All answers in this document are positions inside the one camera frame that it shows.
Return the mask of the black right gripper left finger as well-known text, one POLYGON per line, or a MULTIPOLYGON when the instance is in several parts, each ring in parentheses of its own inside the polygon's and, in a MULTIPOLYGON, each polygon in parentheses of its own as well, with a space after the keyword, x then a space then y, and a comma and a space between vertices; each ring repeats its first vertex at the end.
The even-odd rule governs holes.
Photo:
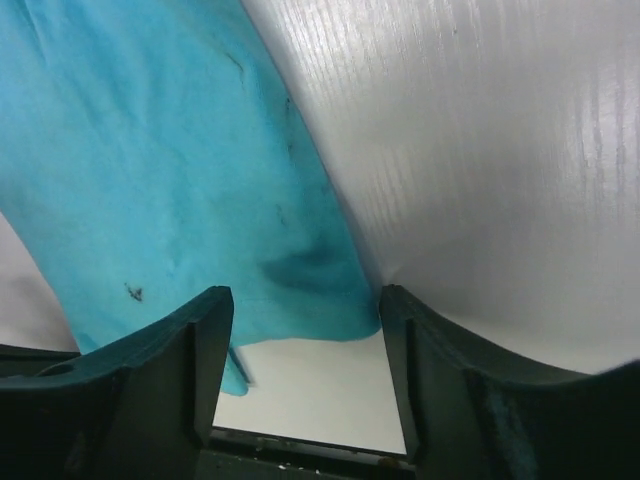
POLYGON ((3 346, 5 479, 192 479, 231 334, 227 287, 85 355, 3 346))

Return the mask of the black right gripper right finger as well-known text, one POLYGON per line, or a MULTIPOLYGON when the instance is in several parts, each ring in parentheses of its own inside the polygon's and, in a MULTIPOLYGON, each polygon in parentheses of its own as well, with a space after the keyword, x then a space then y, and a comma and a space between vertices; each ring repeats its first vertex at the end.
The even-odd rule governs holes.
POLYGON ((635 479, 639 364, 553 367, 444 318, 406 289, 379 316, 408 461, 420 479, 635 479))

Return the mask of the turquoise t shirt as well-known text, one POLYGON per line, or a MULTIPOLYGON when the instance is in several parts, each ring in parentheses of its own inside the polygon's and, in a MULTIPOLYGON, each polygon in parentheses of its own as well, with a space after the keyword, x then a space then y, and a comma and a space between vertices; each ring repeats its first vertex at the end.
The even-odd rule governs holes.
POLYGON ((238 1, 5 1, 1 211, 84 353, 211 286, 231 343, 380 327, 315 145, 238 1))

